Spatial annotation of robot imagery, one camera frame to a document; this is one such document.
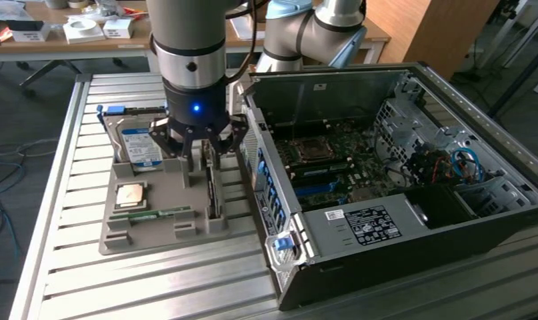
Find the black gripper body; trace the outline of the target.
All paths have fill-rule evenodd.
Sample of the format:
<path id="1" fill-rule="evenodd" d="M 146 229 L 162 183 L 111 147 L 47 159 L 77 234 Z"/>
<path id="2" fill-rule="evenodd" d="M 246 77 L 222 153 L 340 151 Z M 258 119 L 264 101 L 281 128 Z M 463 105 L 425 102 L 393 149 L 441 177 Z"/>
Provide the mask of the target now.
<path id="1" fill-rule="evenodd" d="M 170 123 L 174 128 L 188 126 L 198 130 L 212 127 L 221 132 L 230 123 L 226 110 L 226 84 L 216 83 L 201 89 L 185 89 L 165 83 Z"/>

